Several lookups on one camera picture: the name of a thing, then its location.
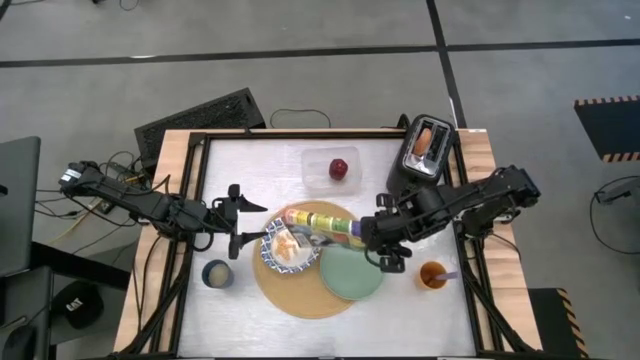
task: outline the cup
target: cup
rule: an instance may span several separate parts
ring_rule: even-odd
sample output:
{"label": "cup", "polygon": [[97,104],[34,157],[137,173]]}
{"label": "cup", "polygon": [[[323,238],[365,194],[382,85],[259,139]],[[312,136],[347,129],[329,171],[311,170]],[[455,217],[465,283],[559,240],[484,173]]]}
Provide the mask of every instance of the cup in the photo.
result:
{"label": "cup", "polygon": [[202,282],[213,289],[224,289],[233,284],[233,271],[226,262],[216,259],[202,269]]}
{"label": "cup", "polygon": [[418,288],[424,290],[440,289],[447,283],[447,280],[436,279],[436,276],[446,273],[447,270],[442,266],[442,264],[436,261],[429,261],[424,263],[416,274],[416,285]]}

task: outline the small bowl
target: small bowl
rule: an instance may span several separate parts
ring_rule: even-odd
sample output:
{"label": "small bowl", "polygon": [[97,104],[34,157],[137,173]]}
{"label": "small bowl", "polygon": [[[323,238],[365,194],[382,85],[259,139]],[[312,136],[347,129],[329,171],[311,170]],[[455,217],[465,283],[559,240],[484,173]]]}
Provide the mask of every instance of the small bowl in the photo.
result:
{"label": "small bowl", "polygon": [[[281,274],[299,273],[320,255],[318,248],[299,247],[280,218],[269,223],[267,233],[261,240],[260,256],[268,267]],[[280,251],[279,246],[287,248]]]}
{"label": "small bowl", "polygon": [[[215,286],[215,285],[212,285],[209,282],[209,274],[211,273],[211,270],[213,270],[213,268],[215,266],[226,266],[227,269],[229,270],[229,276],[227,277],[227,280],[225,280],[225,282],[222,285]],[[224,288],[227,288],[227,287],[231,286],[231,284],[233,284],[233,271],[231,271],[231,268],[229,267],[229,265],[227,265],[226,262],[224,262],[224,261],[222,261],[220,259],[216,259],[216,260],[210,261],[202,269],[202,282],[204,282],[205,285],[207,285],[208,287],[210,287],[212,289],[224,289]]]}

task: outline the gray floor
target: gray floor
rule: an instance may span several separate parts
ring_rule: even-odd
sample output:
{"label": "gray floor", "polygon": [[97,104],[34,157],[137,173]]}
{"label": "gray floor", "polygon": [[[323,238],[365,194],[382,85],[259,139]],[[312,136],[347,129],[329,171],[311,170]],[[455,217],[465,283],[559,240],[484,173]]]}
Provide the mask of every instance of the gray floor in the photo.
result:
{"label": "gray floor", "polygon": [[[449,44],[619,39],[640,30],[640,5],[631,0],[437,5]],[[11,7],[0,21],[0,61],[434,42],[418,0],[141,0],[130,12],[114,0],[97,8],[88,0],[45,0]],[[542,191],[514,226],[528,285],[569,291],[593,357],[633,358],[638,258],[595,241],[588,204],[601,184],[638,174],[640,165],[600,162],[572,106],[580,98],[640,94],[640,47],[455,53],[451,61],[468,126],[489,129],[498,163],[525,167]],[[40,136],[39,186],[54,189],[66,163],[137,152],[133,128],[243,87],[265,117],[304,107],[327,112],[335,127],[392,125],[402,112],[452,118],[435,53],[0,69],[0,141]],[[321,119],[278,126],[314,121]],[[595,216],[612,244],[640,249],[631,201]],[[34,238],[47,243],[69,225],[37,217]],[[88,219],[55,245],[74,251],[112,228]],[[120,230],[80,254],[129,244],[138,234]],[[104,355],[118,315],[110,318],[112,330],[67,343],[61,358]]]}

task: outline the plate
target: plate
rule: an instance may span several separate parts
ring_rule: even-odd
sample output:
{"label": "plate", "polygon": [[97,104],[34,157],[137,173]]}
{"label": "plate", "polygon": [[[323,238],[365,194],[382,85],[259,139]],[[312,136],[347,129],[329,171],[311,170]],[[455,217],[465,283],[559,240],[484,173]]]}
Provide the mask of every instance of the plate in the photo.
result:
{"label": "plate", "polygon": [[260,256],[262,261],[281,274],[295,274],[313,264],[320,255],[318,248],[301,248],[287,230],[282,219],[267,226],[268,235],[262,238]]}
{"label": "plate", "polygon": [[[369,253],[377,261],[378,254]],[[362,300],[373,294],[382,283],[379,268],[369,264],[361,251],[328,247],[322,252],[320,274],[325,286],[336,296]]]}

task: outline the green plate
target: green plate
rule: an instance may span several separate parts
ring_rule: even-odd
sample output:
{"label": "green plate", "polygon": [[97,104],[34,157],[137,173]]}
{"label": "green plate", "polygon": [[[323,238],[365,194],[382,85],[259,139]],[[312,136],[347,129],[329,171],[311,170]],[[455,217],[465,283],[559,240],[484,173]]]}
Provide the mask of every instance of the green plate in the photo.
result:
{"label": "green plate", "polygon": [[[377,261],[376,253],[369,253]],[[373,294],[382,283],[382,272],[369,264],[360,251],[327,247],[320,256],[322,281],[335,295],[361,300]]]}

